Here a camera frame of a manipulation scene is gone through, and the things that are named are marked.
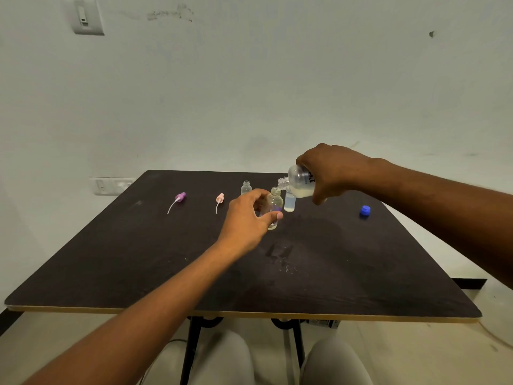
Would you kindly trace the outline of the white wall socket plate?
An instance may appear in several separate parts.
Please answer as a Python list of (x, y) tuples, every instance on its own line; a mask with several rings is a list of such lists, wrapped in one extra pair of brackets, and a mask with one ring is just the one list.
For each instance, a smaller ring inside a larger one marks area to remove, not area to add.
[(135, 178), (88, 177), (94, 195), (118, 196), (136, 181)]

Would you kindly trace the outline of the person's legs in light trousers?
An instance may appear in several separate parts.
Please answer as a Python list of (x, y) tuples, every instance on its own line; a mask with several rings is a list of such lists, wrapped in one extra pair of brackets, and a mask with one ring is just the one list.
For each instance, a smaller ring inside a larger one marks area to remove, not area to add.
[(245, 341), (252, 357), (255, 385), (374, 385), (355, 349), (338, 332), (325, 335), (313, 344), (298, 370), (296, 383), (296, 369), (292, 366), (290, 351), (292, 342), (288, 332), (283, 333), (283, 347), (278, 350), (281, 355), (271, 349), (271, 357), (264, 359), (269, 369), (280, 370), (285, 375), (286, 380), (282, 384), (273, 383), (261, 375)]

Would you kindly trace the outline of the purple spray pump cap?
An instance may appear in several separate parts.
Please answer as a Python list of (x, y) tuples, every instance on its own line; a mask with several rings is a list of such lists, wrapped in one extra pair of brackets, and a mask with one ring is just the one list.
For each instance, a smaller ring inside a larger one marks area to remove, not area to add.
[(186, 196), (187, 196), (187, 194), (186, 194), (185, 192), (181, 192), (181, 193), (177, 194), (177, 195), (175, 196), (174, 201), (173, 201), (173, 202), (172, 202), (172, 204), (169, 206), (169, 208), (168, 208), (168, 210), (167, 210), (166, 214), (169, 214), (169, 213), (170, 213), (171, 208), (172, 208), (176, 203), (180, 203), (180, 202), (182, 202), (182, 201), (185, 199), (185, 197), (186, 197)]

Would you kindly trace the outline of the large clear bottle white liquid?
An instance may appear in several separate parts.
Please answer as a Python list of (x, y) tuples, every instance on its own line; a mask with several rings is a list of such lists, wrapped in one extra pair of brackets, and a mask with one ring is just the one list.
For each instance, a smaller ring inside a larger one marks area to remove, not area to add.
[(315, 177), (306, 167), (292, 165), (288, 169), (287, 176), (278, 180), (277, 189), (287, 191), (295, 198), (301, 199), (313, 196), (316, 184)]

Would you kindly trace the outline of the person's left hand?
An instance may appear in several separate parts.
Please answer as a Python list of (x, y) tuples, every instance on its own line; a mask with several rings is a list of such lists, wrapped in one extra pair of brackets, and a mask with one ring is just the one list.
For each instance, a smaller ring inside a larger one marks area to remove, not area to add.
[(226, 218), (216, 241), (216, 247), (233, 259), (238, 259), (253, 250), (269, 227), (256, 227), (255, 212), (260, 209), (269, 191), (253, 189), (229, 203)]

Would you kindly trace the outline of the black metal table frame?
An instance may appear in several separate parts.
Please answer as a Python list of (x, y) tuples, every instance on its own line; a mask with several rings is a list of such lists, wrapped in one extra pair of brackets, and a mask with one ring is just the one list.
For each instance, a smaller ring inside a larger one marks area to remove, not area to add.
[(231, 330), (212, 335), (203, 350), (197, 352), (202, 329), (213, 328), (223, 317), (190, 317), (180, 385), (255, 385), (254, 367), (245, 340)]

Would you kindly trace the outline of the dark wooden table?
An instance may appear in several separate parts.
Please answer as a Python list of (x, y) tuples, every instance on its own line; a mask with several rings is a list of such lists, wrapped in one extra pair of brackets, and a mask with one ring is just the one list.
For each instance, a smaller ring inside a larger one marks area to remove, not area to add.
[[(217, 239), (243, 180), (280, 174), (148, 170), (5, 300), (12, 310), (116, 313)], [(185, 199), (166, 214), (175, 196)], [(216, 197), (224, 201), (215, 213)], [(359, 215), (371, 207), (368, 218)], [(192, 312), (205, 317), (474, 322), (471, 299), (380, 201), (357, 191), (298, 200)]]

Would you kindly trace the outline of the small clear bottle yellowish liquid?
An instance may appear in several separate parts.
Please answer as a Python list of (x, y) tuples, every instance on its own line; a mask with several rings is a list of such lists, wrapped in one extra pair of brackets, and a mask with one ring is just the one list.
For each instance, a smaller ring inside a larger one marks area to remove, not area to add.
[(272, 211), (282, 211), (284, 200), (281, 197), (281, 190), (279, 187), (273, 187), (269, 194), (266, 195), (265, 200), (260, 209), (260, 217)]

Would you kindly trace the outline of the person's left forearm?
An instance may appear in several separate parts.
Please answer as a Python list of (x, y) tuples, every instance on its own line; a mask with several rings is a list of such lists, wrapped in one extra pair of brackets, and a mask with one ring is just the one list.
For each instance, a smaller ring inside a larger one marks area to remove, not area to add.
[(246, 251), (219, 240), (22, 385), (134, 385), (219, 276)]

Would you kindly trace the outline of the white wall switch plate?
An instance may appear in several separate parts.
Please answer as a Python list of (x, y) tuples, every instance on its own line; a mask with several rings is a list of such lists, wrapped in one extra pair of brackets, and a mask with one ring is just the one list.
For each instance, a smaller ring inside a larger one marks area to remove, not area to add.
[(102, 17), (96, 0), (66, 0), (66, 16), (74, 34), (104, 36)]

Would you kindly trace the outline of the person's right hand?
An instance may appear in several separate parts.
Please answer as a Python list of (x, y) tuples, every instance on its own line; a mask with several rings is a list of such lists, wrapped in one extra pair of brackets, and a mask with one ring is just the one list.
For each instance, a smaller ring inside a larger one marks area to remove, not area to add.
[(330, 197), (356, 190), (371, 194), (378, 188), (380, 176), (391, 162), (363, 155), (347, 147), (321, 143), (298, 156), (298, 165), (306, 167), (316, 180), (329, 183)]

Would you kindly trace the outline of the person's right forearm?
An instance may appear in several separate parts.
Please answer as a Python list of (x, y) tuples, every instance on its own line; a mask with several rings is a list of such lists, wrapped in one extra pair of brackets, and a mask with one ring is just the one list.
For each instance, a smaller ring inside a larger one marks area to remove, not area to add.
[(513, 289), (513, 194), (370, 159), (355, 187), (404, 214)]

